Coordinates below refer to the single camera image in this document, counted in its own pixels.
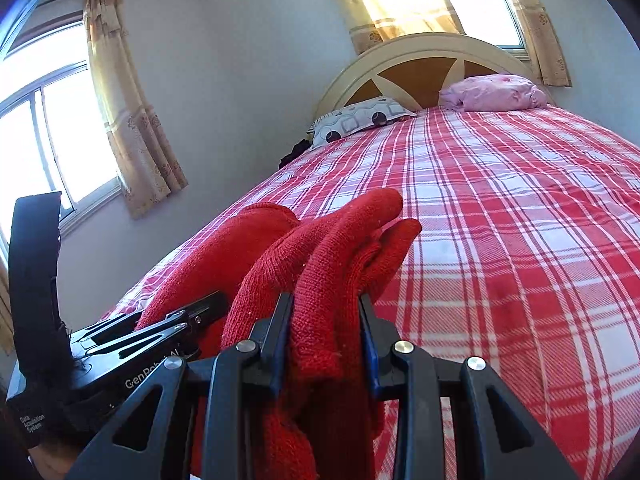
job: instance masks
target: pink fabric bundle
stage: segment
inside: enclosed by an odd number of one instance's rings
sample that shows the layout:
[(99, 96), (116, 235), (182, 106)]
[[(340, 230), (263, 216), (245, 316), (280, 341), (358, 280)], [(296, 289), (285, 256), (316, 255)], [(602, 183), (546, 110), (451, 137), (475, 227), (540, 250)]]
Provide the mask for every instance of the pink fabric bundle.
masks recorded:
[(440, 90), (439, 104), (456, 112), (511, 112), (546, 108), (546, 94), (519, 75), (481, 75)]

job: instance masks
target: plaid pattern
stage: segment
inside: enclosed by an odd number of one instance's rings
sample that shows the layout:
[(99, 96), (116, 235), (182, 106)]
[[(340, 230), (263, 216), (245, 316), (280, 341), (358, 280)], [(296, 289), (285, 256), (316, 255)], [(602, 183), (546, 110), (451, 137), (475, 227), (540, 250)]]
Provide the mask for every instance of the plaid pattern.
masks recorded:
[[(111, 312), (144, 308), (190, 251), (240, 208), (325, 215), (375, 187), (423, 232), (376, 305), (431, 354), (483, 356), (585, 479), (640, 428), (640, 150), (549, 108), (432, 108), (307, 153), (169, 254)], [(376, 442), (392, 476), (397, 405)], [(450, 413), (447, 469), (455, 476)]]

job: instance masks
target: brown headboard panel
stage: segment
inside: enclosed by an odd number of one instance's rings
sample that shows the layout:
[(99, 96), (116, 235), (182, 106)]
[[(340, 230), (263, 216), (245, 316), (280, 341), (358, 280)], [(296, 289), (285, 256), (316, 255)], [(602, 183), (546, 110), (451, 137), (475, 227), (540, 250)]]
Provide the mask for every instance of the brown headboard panel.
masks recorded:
[(383, 94), (416, 111), (436, 106), (442, 88), (495, 73), (532, 78), (522, 62), (475, 38), (439, 32), (402, 36), (367, 50), (343, 70), (324, 94), (316, 117)]

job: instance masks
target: pillow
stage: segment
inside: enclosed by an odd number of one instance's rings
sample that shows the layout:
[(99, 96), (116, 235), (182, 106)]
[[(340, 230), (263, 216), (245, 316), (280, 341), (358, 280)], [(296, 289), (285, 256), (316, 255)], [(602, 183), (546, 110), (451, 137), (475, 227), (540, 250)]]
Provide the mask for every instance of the pillow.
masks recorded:
[(546, 108), (546, 94), (519, 75), (481, 75), (440, 90), (443, 108), (457, 112), (511, 112)]
[(328, 113), (311, 125), (307, 133), (313, 137), (312, 150), (356, 132), (391, 124), (398, 119), (415, 117), (395, 99), (375, 97)]

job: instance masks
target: screw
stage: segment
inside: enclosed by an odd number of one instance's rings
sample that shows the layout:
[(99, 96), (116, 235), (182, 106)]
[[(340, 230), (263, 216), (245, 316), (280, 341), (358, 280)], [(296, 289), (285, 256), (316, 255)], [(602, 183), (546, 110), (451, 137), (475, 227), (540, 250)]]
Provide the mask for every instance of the screw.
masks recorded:
[(470, 357), (466, 360), (466, 365), (472, 370), (480, 371), (486, 368), (486, 362), (481, 357)]
[(169, 356), (164, 360), (164, 367), (169, 370), (175, 370), (176, 368), (180, 368), (182, 366), (182, 358), (176, 356)]
[(414, 351), (414, 344), (408, 341), (397, 341), (394, 348), (396, 352), (400, 352), (401, 354), (410, 354)]
[(236, 345), (236, 349), (239, 352), (247, 353), (255, 350), (255, 341), (251, 341), (250, 339), (245, 339), (244, 341), (239, 342)]

